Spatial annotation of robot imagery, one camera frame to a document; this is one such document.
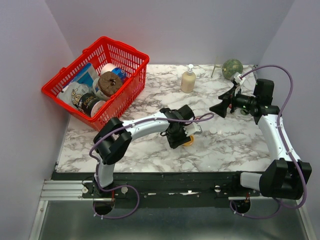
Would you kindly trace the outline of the orange pill dish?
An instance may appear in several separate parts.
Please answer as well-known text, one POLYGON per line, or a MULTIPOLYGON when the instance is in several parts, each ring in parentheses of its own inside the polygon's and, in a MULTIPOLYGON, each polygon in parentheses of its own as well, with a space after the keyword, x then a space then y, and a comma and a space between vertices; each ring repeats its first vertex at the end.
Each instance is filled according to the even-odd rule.
POLYGON ((184 143, 183 146, 184 146, 184 147, 189 147, 189 146, 191 146, 191 145, 194 143, 194 141, 195 141, 195 138, 194 138, 193 135, 191 135, 191 136, 190 136, 190 141, 184 143))

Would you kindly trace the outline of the white bottle cap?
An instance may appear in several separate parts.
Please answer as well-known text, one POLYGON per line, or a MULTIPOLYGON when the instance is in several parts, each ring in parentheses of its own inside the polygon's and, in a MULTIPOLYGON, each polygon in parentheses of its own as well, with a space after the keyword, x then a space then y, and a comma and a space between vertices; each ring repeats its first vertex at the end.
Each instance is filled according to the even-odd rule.
POLYGON ((212 134, 215 134, 217 132, 217 129, 215 127, 211 127, 209 129, 209 131, 212 133, 212 134))

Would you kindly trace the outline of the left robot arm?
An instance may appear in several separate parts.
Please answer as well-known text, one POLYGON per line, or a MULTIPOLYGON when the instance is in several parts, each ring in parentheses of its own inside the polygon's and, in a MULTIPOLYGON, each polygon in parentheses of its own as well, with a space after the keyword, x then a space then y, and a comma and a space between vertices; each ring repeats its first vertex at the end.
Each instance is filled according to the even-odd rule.
POLYGON ((150 117, 137 120, 111 118, 93 139, 93 150, 99 155, 93 191, 101 198, 110 194, 115 164, 123 158, 131 142, 160 133, 166 137, 170 148, 175 149, 191 140, 185 127, 189 120, 194 119, 195 115, 188 105, 174 110, 162 108, 150 117))

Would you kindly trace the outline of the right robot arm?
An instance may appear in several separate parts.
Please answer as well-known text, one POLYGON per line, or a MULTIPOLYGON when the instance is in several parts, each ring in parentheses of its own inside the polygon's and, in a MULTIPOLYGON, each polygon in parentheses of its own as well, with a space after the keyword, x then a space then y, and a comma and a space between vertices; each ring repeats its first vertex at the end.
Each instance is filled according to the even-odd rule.
POLYGON ((261 130, 266 141, 270 166, 263 173, 242 172, 240 178, 230 183, 230 191, 241 196, 248 189, 259 191, 264 197, 298 200, 303 195, 312 167, 302 162, 286 134, 280 109, 272 105, 274 82, 258 79, 252 96, 244 95, 237 85, 220 95, 220 103, 210 111, 225 118, 228 109, 247 111, 261 130))

